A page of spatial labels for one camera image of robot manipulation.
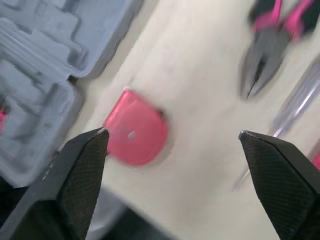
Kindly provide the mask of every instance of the tool case compartment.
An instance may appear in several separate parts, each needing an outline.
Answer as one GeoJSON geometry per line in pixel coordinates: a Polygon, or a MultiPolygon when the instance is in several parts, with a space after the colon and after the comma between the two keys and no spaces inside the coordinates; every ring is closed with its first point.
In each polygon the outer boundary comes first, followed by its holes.
{"type": "Polygon", "coordinates": [[[50,161],[84,102],[69,77],[103,71],[142,1],[0,0],[0,176],[12,186],[50,161]]]}

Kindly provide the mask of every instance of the screwdriver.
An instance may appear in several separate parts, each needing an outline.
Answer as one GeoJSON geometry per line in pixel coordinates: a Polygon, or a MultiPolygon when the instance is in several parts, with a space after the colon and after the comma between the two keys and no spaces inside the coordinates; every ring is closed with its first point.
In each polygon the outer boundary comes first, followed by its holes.
{"type": "MultiPolygon", "coordinates": [[[[301,80],[293,89],[279,113],[272,122],[268,135],[275,138],[283,137],[294,122],[303,115],[314,98],[320,93],[320,56],[305,71],[301,80]]],[[[238,190],[250,176],[249,166],[246,166],[233,185],[233,191],[238,190]]]]}

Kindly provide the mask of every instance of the pink pliers handle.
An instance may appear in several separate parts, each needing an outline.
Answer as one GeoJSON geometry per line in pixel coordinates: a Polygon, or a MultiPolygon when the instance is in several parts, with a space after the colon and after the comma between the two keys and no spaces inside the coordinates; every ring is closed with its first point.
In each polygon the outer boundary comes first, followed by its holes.
{"type": "Polygon", "coordinates": [[[250,11],[249,19],[253,30],[283,27],[293,39],[314,32],[320,15],[320,0],[301,0],[291,13],[280,20],[283,0],[257,0],[250,11]]]}
{"type": "Polygon", "coordinates": [[[7,114],[0,110],[0,133],[2,131],[2,128],[4,127],[6,117],[7,114]]]}

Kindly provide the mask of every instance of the pink tape measure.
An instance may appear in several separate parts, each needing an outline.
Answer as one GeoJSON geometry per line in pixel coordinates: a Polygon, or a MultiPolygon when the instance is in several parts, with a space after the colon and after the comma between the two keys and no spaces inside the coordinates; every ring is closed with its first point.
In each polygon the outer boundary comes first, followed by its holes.
{"type": "Polygon", "coordinates": [[[107,116],[104,127],[110,133],[107,152],[131,166],[154,160],[169,131],[163,113],[128,89],[107,116]]]}

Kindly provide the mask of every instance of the pink handle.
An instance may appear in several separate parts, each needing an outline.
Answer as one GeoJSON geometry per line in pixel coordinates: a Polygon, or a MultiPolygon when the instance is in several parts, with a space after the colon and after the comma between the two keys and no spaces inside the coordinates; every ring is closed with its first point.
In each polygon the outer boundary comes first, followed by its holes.
{"type": "Polygon", "coordinates": [[[282,0],[275,0],[274,8],[272,11],[259,16],[253,26],[253,30],[258,32],[265,28],[277,26],[279,24],[281,14],[282,0]]]}
{"type": "Polygon", "coordinates": [[[315,165],[315,167],[316,167],[317,169],[320,170],[320,153],[318,153],[318,154],[314,157],[314,159],[312,160],[312,163],[313,163],[313,165],[315,165]]]}
{"type": "Polygon", "coordinates": [[[5,125],[5,119],[6,119],[6,114],[2,111],[0,111],[0,133],[2,131],[2,128],[4,127],[5,125]]]}
{"type": "Polygon", "coordinates": [[[310,7],[314,0],[301,0],[299,5],[287,17],[284,22],[284,27],[291,34],[293,39],[300,39],[304,32],[304,23],[302,22],[302,15],[310,7]]]}

